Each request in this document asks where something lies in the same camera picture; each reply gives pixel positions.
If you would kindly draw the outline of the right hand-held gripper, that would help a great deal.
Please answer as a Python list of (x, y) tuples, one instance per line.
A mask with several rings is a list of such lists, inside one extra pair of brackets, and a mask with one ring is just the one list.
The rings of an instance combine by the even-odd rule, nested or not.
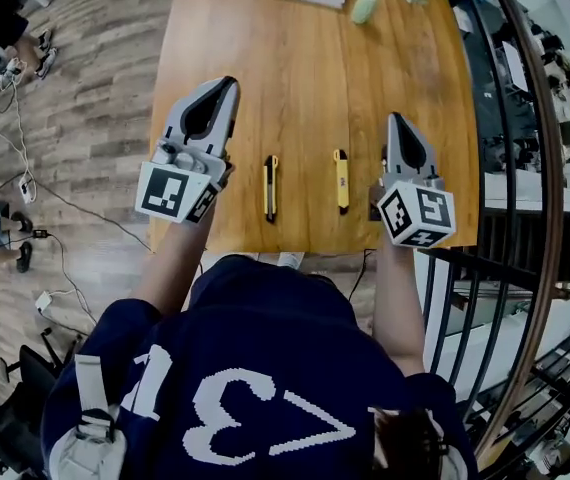
[(454, 195), (444, 190), (436, 154), (400, 113), (387, 118), (383, 189), (376, 208), (393, 245), (433, 248), (456, 232)]

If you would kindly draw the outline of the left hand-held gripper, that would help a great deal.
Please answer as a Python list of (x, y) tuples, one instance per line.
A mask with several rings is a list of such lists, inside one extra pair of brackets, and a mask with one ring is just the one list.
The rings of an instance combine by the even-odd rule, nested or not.
[(170, 110), (166, 132), (141, 165), (135, 210), (174, 223), (198, 224), (223, 190), (240, 86), (232, 76), (200, 84)]

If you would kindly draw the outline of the person's right hand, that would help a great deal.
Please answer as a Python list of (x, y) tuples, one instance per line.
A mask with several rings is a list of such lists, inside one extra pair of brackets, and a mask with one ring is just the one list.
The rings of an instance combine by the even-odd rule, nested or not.
[(378, 203), (380, 199), (384, 196), (385, 189), (379, 183), (374, 183), (369, 188), (369, 210), (368, 216), (371, 222), (380, 222), (381, 221), (381, 214), (378, 209)]

